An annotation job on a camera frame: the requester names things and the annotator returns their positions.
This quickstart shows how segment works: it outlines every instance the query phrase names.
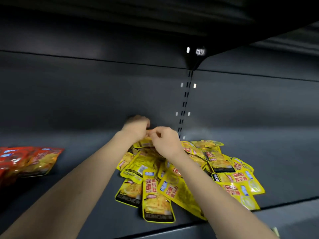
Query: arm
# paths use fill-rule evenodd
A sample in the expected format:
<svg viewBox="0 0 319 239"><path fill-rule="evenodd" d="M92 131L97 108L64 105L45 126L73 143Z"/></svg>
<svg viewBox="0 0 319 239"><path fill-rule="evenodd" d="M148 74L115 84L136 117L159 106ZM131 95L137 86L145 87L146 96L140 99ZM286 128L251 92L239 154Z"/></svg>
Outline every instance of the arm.
<svg viewBox="0 0 319 239"><path fill-rule="evenodd" d="M278 239L263 222L187 156L176 131L169 127L157 127L149 135L156 150L182 174L218 239Z"/></svg>
<svg viewBox="0 0 319 239"><path fill-rule="evenodd" d="M2 238L76 238L116 166L146 135L149 119L135 116L96 153L68 173L22 214Z"/></svg>

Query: blue label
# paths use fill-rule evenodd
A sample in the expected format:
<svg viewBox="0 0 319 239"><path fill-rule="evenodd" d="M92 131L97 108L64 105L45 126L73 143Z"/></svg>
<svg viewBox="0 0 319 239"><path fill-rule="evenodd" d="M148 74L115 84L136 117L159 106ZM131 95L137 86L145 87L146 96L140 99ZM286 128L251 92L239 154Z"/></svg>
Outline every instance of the blue label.
<svg viewBox="0 0 319 239"><path fill-rule="evenodd" d="M6 150L6 151L4 151L3 153L6 154L6 153L8 153L8 152L14 152L14 151L17 151L17 150L16 150L16 149L15 149L15 150Z"/></svg>
<svg viewBox="0 0 319 239"><path fill-rule="evenodd" d="M244 185L241 186L241 190L245 194L245 196L249 196L249 194L248 194L248 192L246 190L246 187Z"/></svg>
<svg viewBox="0 0 319 239"><path fill-rule="evenodd" d="M163 185L161 186L160 190L164 192L164 190L166 189L167 187L167 182L164 181Z"/></svg>
<svg viewBox="0 0 319 239"><path fill-rule="evenodd" d="M4 157L9 157L11 154L3 154L0 157L4 158Z"/></svg>
<svg viewBox="0 0 319 239"><path fill-rule="evenodd" d="M248 171L246 170L245 173L247 174L247 176L248 176L250 179L253 179L253 177L251 176L250 172L248 172Z"/></svg>

